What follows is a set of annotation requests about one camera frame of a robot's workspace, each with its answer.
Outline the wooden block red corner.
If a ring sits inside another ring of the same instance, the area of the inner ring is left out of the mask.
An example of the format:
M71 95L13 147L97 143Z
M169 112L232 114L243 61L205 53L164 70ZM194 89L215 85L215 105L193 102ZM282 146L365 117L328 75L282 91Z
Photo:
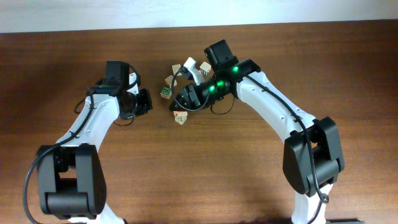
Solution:
M187 111L173 111L174 116L188 116Z

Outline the wooden block blue edge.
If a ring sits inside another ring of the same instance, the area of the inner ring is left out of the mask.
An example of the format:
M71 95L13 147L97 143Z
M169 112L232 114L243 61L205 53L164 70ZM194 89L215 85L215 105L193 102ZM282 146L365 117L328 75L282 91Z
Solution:
M181 125L183 125L184 122L186 122L186 120L187 120L187 117L186 117L186 116L176 116L176 117L175 117L175 121L176 121L178 124L181 124Z

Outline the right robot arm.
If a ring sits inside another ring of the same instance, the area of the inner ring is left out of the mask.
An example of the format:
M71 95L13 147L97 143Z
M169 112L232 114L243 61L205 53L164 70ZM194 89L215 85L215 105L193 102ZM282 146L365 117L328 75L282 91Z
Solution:
M340 135L329 117L317 119L284 96L251 59L239 61L225 40L204 50L214 74L204 79L196 61L174 73L192 83L172 93L170 111L198 111L232 94L254 109L284 143L282 169L295 191L292 223L326 223L329 193L345 168Z

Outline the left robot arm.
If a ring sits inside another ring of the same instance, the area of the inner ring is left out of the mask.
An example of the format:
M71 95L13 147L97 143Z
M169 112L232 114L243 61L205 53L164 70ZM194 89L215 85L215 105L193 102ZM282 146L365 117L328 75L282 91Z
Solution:
M98 151L117 119L133 121L152 109L149 91L127 62L108 61L106 75L88 89L83 109L53 145L39 147L37 171L42 212L70 223L125 223L106 203L107 188Z

